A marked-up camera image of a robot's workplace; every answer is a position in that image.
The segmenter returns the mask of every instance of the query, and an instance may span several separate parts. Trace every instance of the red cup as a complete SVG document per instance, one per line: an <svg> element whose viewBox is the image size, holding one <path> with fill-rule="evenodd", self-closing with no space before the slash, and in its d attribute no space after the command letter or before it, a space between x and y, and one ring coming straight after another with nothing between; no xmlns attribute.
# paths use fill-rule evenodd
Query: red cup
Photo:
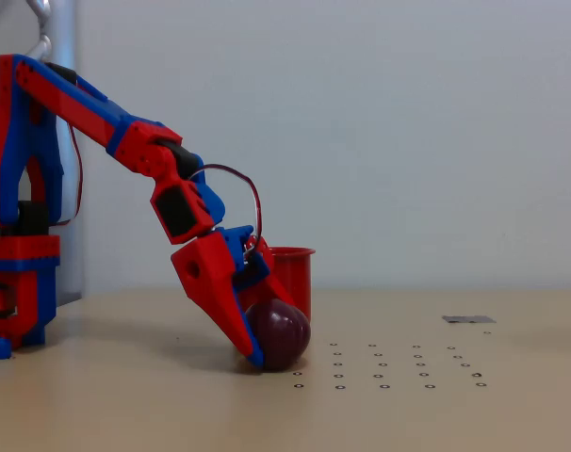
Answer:
<svg viewBox="0 0 571 452"><path fill-rule="evenodd" d="M311 320L311 254L309 248L270 248L275 260L273 274L289 293L294 306Z"/></svg>

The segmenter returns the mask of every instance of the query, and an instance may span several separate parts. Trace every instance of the cable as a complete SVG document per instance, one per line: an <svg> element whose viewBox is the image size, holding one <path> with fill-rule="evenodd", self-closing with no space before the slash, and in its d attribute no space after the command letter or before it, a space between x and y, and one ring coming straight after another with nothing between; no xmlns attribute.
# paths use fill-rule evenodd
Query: cable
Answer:
<svg viewBox="0 0 571 452"><path fill-rule="evenodd" d="M260 207L260 197L258 196L258 190L256 190L256 186L252 179L246 176L245 174L239 172L237 169L233 169L231 167L227 167L226 165L219 165L216 163L209 163L207 165L203 165L195 170L193 174L189 176L189 180L196 176L197 174L205 171L205 170L221 170L233 174L234 176L238 177L242 181L246 182L250 189L252 190L252 194L254 195L254 207L256 209L256 239L254 240L253 246L244 252L244 257L248 257L250 254L256 251L258 244L260 243L260 238L263 232L263 216Z"/></svg>

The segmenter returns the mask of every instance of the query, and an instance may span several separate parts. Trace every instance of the robotic arm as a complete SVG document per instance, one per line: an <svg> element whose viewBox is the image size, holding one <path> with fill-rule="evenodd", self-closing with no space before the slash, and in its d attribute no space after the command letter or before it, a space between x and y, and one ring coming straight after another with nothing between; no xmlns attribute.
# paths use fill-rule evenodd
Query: robotic arm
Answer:
<svg viewBox="0 0 571 452"><path fill-rule="evenodd" d="M202 159L164 124L130 115L76 72L21 55L0 56L0 358L11 347L43 343L44 326L55 316L59 237L48 231L61 217L56 117L155 180L151 203L166 235L172 244L187 243L171 257L186 293L262 366L238 294L293 302L271 274L267 244L251 239L252 226L216 227L225 206L196 172ZM30 202L18 200L24 170Z"/></svg>

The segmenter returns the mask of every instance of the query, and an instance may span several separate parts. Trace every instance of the small hole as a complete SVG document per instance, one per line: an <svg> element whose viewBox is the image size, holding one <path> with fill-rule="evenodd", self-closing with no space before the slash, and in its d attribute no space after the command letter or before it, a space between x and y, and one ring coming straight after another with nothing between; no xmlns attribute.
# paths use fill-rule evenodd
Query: small hole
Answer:
<svg viewBox="0 0 571 452"><path fill-rule="evenodd" d="M198 266L198 263L195 261L187 262L187 264L185 265L185 271L194 280L200 277L200 266Z"/></svg>

